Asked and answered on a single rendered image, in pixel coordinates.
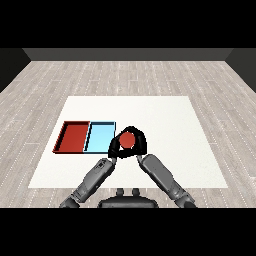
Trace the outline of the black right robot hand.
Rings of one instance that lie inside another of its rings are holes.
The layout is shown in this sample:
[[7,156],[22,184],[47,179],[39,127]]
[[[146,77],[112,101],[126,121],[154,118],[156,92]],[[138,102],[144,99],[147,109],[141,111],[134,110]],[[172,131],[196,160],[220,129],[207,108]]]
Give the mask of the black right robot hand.
[[126,128],[128,129],[127,132],[131,132],[135,136],[135,144],[130,149],[131,156],[145,155],[147,153],[147,141],[144,133],[139,129],[135,128],[134,126],[128,126]]

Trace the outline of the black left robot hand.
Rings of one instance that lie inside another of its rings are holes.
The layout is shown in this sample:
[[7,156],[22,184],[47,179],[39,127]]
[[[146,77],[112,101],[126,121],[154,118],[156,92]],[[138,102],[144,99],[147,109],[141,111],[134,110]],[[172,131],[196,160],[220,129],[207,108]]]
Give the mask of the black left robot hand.
[[108,149],[108,157],[109,158],[127,158],[131,156],[131,150],[130,149],[124,149],[121,150],[120,149],[120,137],[122,134],[124,134],[125,132],[127,132],[128,129],[125,128],[123,131],[121,131],[117,136],[115,136],[109,145],[109,149]]

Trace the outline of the small red can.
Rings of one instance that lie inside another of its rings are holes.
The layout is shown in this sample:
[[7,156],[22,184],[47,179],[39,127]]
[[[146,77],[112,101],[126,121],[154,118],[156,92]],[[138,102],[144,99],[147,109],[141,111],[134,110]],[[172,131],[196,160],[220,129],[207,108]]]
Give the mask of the small red can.
[[119,139],[120,146],[124,149],[131,149],[135,144],[135,136],[131,132],[124,132]]

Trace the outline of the light blue shallow open box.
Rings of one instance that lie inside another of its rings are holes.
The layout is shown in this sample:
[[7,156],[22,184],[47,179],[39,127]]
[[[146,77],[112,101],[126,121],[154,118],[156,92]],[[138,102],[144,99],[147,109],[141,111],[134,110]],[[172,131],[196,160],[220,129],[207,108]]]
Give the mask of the light blue shallow open box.
[[111,140],[115,137],[114,121],[92,121],[84,143],[85,154],[107,154]]

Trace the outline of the red shallow open box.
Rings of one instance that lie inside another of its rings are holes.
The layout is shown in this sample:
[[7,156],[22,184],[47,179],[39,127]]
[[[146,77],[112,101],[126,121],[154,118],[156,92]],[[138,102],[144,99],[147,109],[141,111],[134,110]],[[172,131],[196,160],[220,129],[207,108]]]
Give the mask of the red shallow open box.
[[53,148],[55,154],[83,154],[89,121],[65,121]]

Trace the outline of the dark grey robot body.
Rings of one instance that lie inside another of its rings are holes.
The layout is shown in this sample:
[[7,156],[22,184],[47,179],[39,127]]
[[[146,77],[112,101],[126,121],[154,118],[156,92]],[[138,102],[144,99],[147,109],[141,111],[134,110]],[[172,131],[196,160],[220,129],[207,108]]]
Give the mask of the dark grey robot body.
[[101,200],[98,208],[158,208],[155,200],[142,197],[138,188],[132,189],[131,196],[124,195],[124,189],[118,188],[116,195]]

